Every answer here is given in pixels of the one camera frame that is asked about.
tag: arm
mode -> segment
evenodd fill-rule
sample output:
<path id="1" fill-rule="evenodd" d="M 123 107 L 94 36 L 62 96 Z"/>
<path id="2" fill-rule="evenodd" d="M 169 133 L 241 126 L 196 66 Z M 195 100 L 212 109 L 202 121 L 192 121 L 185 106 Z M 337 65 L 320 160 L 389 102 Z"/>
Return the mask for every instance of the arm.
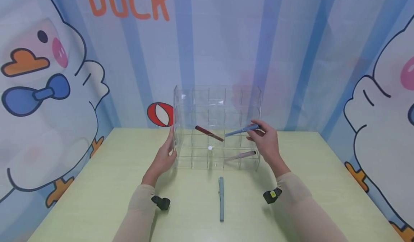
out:
<path id="1" fill-rule="evenodd" d="M 291 219 L 300 241 L 346 242 L 342 231 L 313 199 L 302 180 L 292 172 L 276 178 L 282 190 L 278 199 Z"/>
<path id="2" fill-rule="evenodd" d="M 277 184 L 282 190 L 278 202 L 300 238 L 306 242 L 346 242 L 342 231 L 313 199 L 302 180 L 290 171 L 279 153 L 277 132 L 261 120 L 252 120 L 263 130 L 248 131 L 250 141 L 254 141 L 264 160 L 275 174 Z"/>
<path id="3" fill-rule="evenodd" d="M 150 240 L 156 207 L 155 203 L 151 201 L 154 192 L 155 189 L 150 185 L 137 187 L 113 242 L 147 242 Z"/>
<path id="4" fill-rule="evenodd" d="M 147 242 L 150 240 L 151 225 L 155 215 L 156 204 L 151 201 L 155 195 L 155 184 L 161 174 L 173 165 L 177 152 L 172 150 L 174 128 L 170 128 L 165 143 L 160 147 L 154 161 L 148 168 L 141 185 L 133 193 L 127 213 L 122 220 L 113 242 Z"/>

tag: clear acrylic organizer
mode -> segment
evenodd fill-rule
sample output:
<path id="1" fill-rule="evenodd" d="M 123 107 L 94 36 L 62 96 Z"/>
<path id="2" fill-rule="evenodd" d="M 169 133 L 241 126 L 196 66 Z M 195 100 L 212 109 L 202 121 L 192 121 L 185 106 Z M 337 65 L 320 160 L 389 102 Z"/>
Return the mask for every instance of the clear acrylic organizer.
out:
<path id="1" fill-rule="evenodd" d="M 174 89 L 175 167 L 257 170 L 260 154 L 247 133 L 224 138 L 224 134 L 261 117 L 262 92 L 249 86 L 196 86 Z M 223 142 L 196 130 L 196 125 L 224 139 Z M 255 155 L 225 161 L 254 150 Z"/>

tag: pink duck cheek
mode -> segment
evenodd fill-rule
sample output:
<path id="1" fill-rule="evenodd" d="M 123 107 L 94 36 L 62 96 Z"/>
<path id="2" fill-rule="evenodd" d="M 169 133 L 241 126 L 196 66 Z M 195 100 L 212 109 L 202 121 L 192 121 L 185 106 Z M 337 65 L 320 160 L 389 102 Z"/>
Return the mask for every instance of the pink duck cheek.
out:
<path id="1" fill-rule="evenodd" d="M 66 55 L 66 51 L 63 48 L 62 43 L 57 38 L 53 39 L 52 51 L 56 62 L 59 63 L 59 65 L 63 68 L 66 68 L 68 66 L 68 56 Z"/>
<path id="2" fill-rule="evenodd" d="M 414 90 L 414 56 L 402 68 L 401 84 L 408 90 Z"/>

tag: hand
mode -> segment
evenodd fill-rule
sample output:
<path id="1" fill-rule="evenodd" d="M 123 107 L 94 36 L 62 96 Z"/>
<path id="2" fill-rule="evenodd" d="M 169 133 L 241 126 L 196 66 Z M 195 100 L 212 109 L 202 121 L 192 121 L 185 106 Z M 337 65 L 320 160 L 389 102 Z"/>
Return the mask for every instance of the hand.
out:
<path id="1" fill-rule="evenodd" d="M 174 126 L 171 126 L 167 140 L 160 149 L 158 149 L 152 164 L 142 178 L 142 185 L 151 185 L 152 187 L 155 187 L 158 177 L 164 172 L 167 172 L 174 164 L 175 158 L 177 158 L 177 151 L 174 150 L 170 155 L 170 152 L 173 149 L 173 135 Z"/>
<path id="2" fill-rule="evenodd" d="M 247 133 L 250 137 L 246 137 L 249 141 L 254 141 L 258 147 L 260 154 L 264 160 L 272 168 L 276 177 L 279 177 L 290 169 L 280 156 L 279 142 L 277 139 L 277 131 L 266 122 L 253 119 L 252 123 L 258 124 L 261 130 L 249 130 Z"/>

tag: wrist strap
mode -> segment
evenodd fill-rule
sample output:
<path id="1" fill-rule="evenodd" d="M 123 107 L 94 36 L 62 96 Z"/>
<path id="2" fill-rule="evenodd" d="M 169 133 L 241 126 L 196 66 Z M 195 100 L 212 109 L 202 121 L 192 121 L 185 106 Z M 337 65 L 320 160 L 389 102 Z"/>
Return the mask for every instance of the wrist strap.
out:
<path id="1" fill-rule="evenodd" d="M 266 200 L 267 204 L 272 204 L 279 198 L 281 193 L 282 193 L 282 190 L 280 188 L 276 187 L 272 191 L 266 191 L 263 194 L 263 197 Z"/>
<path id="2" fill-rule="evenodd" d="M 154 195 L 151 198 L 151 201 L 153 203 L 155 203 L 158 206 L 158 208 L 160 208 L 160 210 L 168 210 L 168 208 L 170 207 L 170 203 L 171 203 L 170 199 L 168 199 L 168 198 L 161 198 L 161 197 L 159 197 L 157 195 Z"/>

